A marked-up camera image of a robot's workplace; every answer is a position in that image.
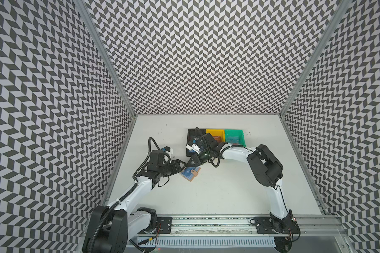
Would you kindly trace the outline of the tan leather card holder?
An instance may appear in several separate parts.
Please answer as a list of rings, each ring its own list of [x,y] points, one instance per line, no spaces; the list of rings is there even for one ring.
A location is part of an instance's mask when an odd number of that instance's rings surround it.
[[[201,167],[187,167],[180,173],[180,175],[187,181],[191,182],[198,176],[200,169]]]

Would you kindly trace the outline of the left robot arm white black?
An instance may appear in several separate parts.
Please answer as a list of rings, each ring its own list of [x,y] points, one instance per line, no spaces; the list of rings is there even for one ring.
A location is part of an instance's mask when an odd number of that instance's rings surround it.
[[[116,200],[98,206],[91,214],[84,238],[84,253],[122,253],[141,231],[156,228],[156,211],[138,208],[139,202],[159,185],[161,178],[180,173],[182,161],[172,160],[170,148],[148,149],[148,154],[133,174],[134,183]]]

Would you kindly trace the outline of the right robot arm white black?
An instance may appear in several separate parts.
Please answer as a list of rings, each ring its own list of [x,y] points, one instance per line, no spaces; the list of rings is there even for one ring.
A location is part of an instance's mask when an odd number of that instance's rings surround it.
[[[271,233],[287,234],[289,237],[301,234],[292,210],[287,208],[282,191],[284,167],[266,145],[248,148],[238,143],[217,142],[210,133],[203,134],[196,128],[195,138],[187,143],[186,149],[193,151],[187,162],[188,167],[198,167],[209,162],[217,168],[223,160],[243,162],[249,166],[256,181],[265,188],[270,205],[267,225],[262,219],[254,220],[258,233],[262,234],[263,229],[268,229]]]

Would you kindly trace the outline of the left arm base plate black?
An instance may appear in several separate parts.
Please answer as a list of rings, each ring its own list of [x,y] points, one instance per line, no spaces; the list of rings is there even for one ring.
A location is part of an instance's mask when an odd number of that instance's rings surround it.
[[[157,216],[150,219],[147,227],[139,230],[136,235],[156,235],[159,234],[170,234],[172,229],[173,217],[170,216]]]

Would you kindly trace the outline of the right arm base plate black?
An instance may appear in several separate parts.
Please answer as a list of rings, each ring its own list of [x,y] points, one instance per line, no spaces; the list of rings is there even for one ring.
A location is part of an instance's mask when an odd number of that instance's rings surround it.
[[[258,234],[298,235],[301,233],[296,218],[254,217],[253,225]]]

